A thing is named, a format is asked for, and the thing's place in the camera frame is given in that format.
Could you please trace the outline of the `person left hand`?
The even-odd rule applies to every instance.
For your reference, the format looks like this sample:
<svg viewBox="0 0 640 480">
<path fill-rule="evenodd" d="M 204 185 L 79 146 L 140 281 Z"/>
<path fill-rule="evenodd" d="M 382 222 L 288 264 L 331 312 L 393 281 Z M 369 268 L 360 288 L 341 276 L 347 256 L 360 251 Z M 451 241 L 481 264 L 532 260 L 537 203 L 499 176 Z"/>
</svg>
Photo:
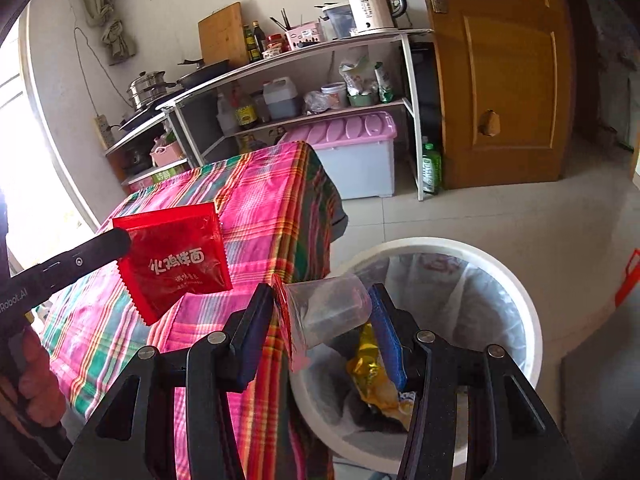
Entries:
<svg viewBox="0 0 640 480">
<path fill-rule="evenodd" d="M 30 326 L 24 330 L 23 354 L 26 367 L 18 382 L 17 391 L 27 400 L 26 413 L 40 426 L 54 427 L 62 420 L 66 400 L 58 385 L 58 378 L 50 370 L 49 353 Z M 9 402 L 17 402 L 17 391 L 5 377 L 1 377 L 1 391 L 1 415 L 27 436 L 28 431 Z"/>
</svg>

